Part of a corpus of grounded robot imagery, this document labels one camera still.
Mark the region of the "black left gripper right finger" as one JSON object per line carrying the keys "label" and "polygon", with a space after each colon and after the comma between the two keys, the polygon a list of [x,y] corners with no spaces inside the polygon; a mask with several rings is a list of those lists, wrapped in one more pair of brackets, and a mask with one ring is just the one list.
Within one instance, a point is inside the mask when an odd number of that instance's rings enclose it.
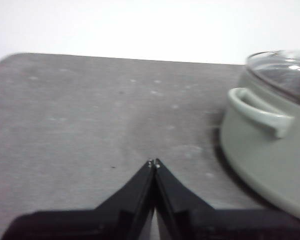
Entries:
{"label": "black left gripper right finger", "polygon": [[215,209],[157,158],[154,183],[159,230],[171,240],[300,240],[300,225],[271,209]]}

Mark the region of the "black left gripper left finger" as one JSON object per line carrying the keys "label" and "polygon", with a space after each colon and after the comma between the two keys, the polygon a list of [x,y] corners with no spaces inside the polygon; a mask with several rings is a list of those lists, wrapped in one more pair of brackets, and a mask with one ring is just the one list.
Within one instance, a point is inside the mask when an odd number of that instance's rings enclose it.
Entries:
{"label": "black left gripper left finger", "polygon": [[15,218],[4,240],[137,240],[151,221],[155,166],[148,160],[94,209],[37,211]]}

